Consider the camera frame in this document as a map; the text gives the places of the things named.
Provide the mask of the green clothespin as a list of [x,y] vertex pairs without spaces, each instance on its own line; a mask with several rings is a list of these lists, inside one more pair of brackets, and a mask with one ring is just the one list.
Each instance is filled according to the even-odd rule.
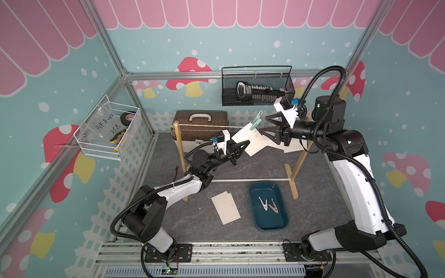
[[256,117],[253,119],[253,121],[251,122],[251,126],[250,126],[250,130],[254,130],[257,128],[257,126],[262,122],[262,116],[263,111],[259,111],[258,114],[256,115]]

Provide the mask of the white clothespin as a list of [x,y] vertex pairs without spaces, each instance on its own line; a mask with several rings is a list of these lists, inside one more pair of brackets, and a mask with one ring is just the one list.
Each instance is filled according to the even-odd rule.
[[258,197],[258,198],[260,200],[260,203],[261,203],[264,211],[267,212],[268,209],[269,209],[268,200],[267,199],[263,199],[262,197]]

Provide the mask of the pink clothespin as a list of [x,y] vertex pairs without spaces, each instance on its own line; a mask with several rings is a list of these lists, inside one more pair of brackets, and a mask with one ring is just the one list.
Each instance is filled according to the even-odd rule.
[[274,202],[273,198],[271,199],[271,203],[268,206],[274,213],[279,214],[278,207],[277,207],[276,203]]

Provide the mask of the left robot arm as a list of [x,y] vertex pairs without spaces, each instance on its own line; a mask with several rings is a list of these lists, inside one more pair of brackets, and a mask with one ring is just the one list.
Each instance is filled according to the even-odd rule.
[[130,204],[112,220],[111,234],[149,245],[166,257],[174,256],[177,242],[162,228],[166,210],[206,189],[213,180],[211,172],[226,162],[236,165],[249,145],[249,140],[239,143],[228,140],[224,149],[212,141],[194,148],[184,157],[190,165],[185,176],[156,188],[149,185],[139,188]]

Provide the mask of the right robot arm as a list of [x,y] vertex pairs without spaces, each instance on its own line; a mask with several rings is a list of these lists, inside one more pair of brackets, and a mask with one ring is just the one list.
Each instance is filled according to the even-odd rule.
[[[330,96],[316,98],[311,121],[307,121],[306,97],[322,75],[340,73],[336,87]],[[406,228],[390,216],[381,192],[372,174],[369,150],[364,137],[356,130],[344,128],[346,102],[339,97],[346,77],[342,66],[330,66],[320,70],[309,82],[301,98],[283,96],[274,103],[276,113],[266,117],[271,127],[260,133],[276,144],[289,145],[292,139],[312,141],[319,151],[326,154],[339,173],[351,203],[353,220],[347,224],[317,231],[302,237],[300,253],[305,259],[313,259],[322,251],[346,250],[361,253],[383,271],[395,278],[400,274],[389,269],[368,254],[391,240],[399,243],[426,278],[428,272],[414,251],[404,242]]]

